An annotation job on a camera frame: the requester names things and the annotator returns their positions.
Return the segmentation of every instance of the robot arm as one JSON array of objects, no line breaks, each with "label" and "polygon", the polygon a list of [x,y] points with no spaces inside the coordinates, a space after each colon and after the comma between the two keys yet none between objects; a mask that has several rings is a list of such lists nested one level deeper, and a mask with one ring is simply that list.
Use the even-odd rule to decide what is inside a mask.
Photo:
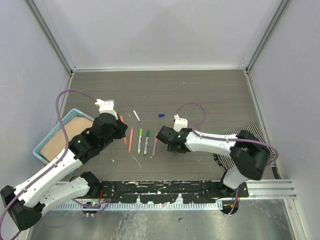
[{"label": "robot arm", "polygon": [[241,131],[238,135],[217,135],[197,132],[187,128],[188,121],[185,118],[174,116],[173,128],[163,126],[156,138],[167,144],[167,150],[173,153],[208,152],[224,155],[233,159],[235,166],[226,171],[222,176],[221,191],[230,195],[240,184],[251,180],[260,180],[270,156],[268,148],[247,142],[221,141],[203,138],[200,136],[214,137],[218,139],[249,139],[258,141],[248,131]]},{"label": "robot arm", "polygon": [[100,107],[100,115],[94,119],[92,127],[72,138],[66,155],[59,163],[57,162],[65,149],[30,179],[16,187],[7,185],[0,191],[6,207],[18,193],[26,190],[29,183],[52,168],[9,208],[8,212],[19,230],[32,227],[45,213],[70,199],[82,196],[94,197],[98,194],[101,183],[91,172],[84,172],[67,184],[56,185],[67,174],[97,156],[114,139],[125,136],[128,126],[120,121],[114,111],[114,102],[98,99],[95,104]]}]

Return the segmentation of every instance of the plastic basket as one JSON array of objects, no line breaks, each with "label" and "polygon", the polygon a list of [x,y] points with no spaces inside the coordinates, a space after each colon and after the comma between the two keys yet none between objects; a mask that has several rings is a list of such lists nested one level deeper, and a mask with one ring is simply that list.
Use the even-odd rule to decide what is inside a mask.
[{"label": "plastic basket", "polygon": [[[83,113],[82,111],[79,111],[78,109],[74,108],[74,109],[71,109],[70,112],[68,112],[68,114],[65,115],[65,117],[62,119],[63,125],[66,125],[67,123],[69,123],[74,117],[82,117],[82,118],[86,118],[86,119],[89,119],[91,121],[94,121],[94,119],[92,117],[90,117],[89,115],[87,115],[87,114]],[[45,164],[50,163],[50,161],[48,159],[46,159],[45,156],[43,156],[41,154],[41,150],[44,148],[44,146],[50,141],[50,139],[53,138],[53,136],[60,129],[61,129],[61,126],[58,123],[51,130],[51,132],[39,143],[39,145],[36,146],[36,148],[32,151],[33,155],[35,155],[38,159],[40,159]]]}]

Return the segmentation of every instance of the orange marker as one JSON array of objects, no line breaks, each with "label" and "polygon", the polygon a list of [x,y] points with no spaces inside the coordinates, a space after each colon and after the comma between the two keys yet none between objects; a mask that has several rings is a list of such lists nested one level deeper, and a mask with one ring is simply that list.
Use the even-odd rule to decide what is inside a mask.
[{"label": "orange marker", "polygon": [[129,153],[131,151],[131,145],[132,145],[132,137],[134,136],[134,128],[131,128],[131,133],[130,133],[130,141],[129,141]]},{"label": "orange marker", "polygon": [[[121,120],[121,122],[125,123],[125,122],[124,122],[124,118],[122,117],[122,115],[120,115],[120,120]],[[128,144],[128,143],[127,143],[127,137],[126,137],[126,136],[124,137],[124,144],[125,144],[125,145]]]}]

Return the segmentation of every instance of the black and white striped fabric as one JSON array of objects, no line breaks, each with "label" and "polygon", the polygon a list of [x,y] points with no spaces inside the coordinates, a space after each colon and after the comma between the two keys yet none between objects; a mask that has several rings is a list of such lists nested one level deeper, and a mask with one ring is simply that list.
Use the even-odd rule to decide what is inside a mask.
[{"label": "black and white striped fabric", "polygon": [[[223,135],[232,135],[232,134],[239,134],[241,130],[247,130],[250,133],[252,133],[257,139],[259,139],[259,141],[265,143],[266,141],[264,140],[264,138],[262,137],[261,133],[259,132],[258,126],[256,124],[251,124],[242,128],[238,128],[236,130],[233,131],[228,131],[223,133]],[[271,160],[273,160],[276,156],[275,152],[273,150],[270,150],[270,157],[268,159],[268,161],[270,162]],[[235,163],[232,160],[232,158],[227,157],[227,156],[223,156],[223,155],[219,155],[219,154],[213,154],[214,160],[219,164],[220,167],[222,167],[222,169],[224,171],[227,171],[229,169],[231,169]]]}]

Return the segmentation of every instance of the white wall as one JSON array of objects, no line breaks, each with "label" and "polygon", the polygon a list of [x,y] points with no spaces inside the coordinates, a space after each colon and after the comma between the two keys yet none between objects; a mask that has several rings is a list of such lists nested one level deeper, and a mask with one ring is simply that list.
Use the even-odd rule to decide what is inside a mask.
[{"label": "white wall", "polygon": [[[23,0],[2,0],[0,7],[0,189],[35,174],[42,162],[32,150],[55,120],[55,98],[68,80],[31,11]],[[11,239],[16,226],[2,226]]]},{"label": "white wall", "polygon": [[320,1],[293,0],[252,70],[281,174],[320,236]]},{"label": "white wall", "polygon": [[35,0],[78,69],[247,66],[281,0]]}]

